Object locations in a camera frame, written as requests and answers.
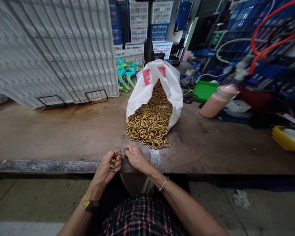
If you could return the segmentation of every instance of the white plastic bag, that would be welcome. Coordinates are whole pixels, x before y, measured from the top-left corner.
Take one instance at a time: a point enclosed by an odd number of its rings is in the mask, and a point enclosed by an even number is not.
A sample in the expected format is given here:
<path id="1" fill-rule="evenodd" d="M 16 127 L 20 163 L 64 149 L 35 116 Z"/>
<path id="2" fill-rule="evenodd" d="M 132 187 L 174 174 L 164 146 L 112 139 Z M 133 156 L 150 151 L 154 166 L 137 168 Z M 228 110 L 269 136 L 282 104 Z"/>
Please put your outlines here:
<path id="1" fill-rule="evenodd" d="M 169 131 L 180 117 L 183 108 L 183 93 L 179 85 L 180 72 L 161 59 L 147 63 L 144 69 L 138 73 L 137 83 L 128 100 L 127 121 L 128 117 L 133 115 L 142 104 L 148 103 L 158 79 L 161 81 L 167 99 L 173 105 L 173 113 L 167 127 Z"/>

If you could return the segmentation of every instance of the red logo on bag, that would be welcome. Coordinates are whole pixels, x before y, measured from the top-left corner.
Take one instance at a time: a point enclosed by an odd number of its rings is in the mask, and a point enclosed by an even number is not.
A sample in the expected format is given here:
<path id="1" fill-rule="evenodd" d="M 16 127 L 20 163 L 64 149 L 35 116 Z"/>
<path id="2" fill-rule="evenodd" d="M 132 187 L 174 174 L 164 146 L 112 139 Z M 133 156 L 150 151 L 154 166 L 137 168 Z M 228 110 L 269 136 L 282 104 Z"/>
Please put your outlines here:
<path id="1" fill-rule="evenodd" d="M 164 77 L 166 77 L 166 67 L 158 67 Z"/>
<path id="2" fill-rule="evenodd" d="M 151 81 L 151 75 L 150 75 L 150 69 L 144 69 L 142 71 L 143 78 L 144 78 L 144 85 L 148 86 L 152 83 Z"/>
<path id="3" fill-rule="evenodd" d="M 169 64 L 167 63 L 167 61 L 164 61 L 164 64 L 169 67 Z"/>

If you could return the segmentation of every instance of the forearm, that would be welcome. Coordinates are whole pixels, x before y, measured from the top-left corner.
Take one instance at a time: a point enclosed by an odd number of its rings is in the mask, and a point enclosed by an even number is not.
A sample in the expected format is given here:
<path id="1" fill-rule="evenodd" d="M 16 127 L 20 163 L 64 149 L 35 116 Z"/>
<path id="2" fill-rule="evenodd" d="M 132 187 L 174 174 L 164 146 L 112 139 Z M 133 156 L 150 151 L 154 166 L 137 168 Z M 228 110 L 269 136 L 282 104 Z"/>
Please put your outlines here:
<path id="1" fill-rule="evenodd" d="M 92 186 L 85 196 L 89 200 L 99 201 L 104 191 L 104 187 Z M 58 233 L 58 236 L 83 236 L 86 234 L 89 223 L 92 219 L 93 213 L 84 209 L 82 203 L 79 203 L 68 222 Z"/>
<path id="2" fill-rule="evenodd" d="M 148 176 L 157 188 L 160 188 L 166 180 L 157 169 Z M 168 181 L 162 192 L 191 235 L 228 235 L 196 200 L 174 182 Z"/>
<path id="3" fill-rule="evenodd" d="M 86 234 L 92 213 L 87 212 L 79 203 L 68 222 L 63 226 L 58 236 L 83 236 Z"/>

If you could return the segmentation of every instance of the silver bangle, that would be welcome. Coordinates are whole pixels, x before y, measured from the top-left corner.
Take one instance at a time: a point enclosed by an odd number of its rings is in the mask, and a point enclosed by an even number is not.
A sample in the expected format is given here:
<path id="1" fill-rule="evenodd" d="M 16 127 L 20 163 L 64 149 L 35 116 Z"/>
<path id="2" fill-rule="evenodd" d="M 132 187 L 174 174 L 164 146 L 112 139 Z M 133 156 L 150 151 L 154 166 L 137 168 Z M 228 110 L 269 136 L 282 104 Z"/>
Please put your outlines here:
<path id="1" fill-rule="evenodd" d="M 159 192 L 162 192 L 163 191 L 163 189 L 165 188 L 165 185 L 167 184 L 168 180 L 169 180 L 169 176 L 167 176 L 167 179 L 165 180 L 165 182 L 163 183 L 163 185 L 158 189 Z"/>

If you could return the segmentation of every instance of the pink strap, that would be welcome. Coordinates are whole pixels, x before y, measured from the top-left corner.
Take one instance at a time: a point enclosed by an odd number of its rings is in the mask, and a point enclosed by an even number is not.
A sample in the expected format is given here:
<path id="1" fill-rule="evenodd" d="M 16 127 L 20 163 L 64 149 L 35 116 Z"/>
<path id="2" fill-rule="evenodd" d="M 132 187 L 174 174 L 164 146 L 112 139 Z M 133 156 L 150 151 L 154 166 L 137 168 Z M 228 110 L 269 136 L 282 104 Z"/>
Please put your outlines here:
<path id="1" fill-rule="evenodd" d="M 295 118 L 291 117 L 289 114 L 282 115 L 285 119 L 289 120 L 290 122 L 293 122 L 295 124 Z"/>

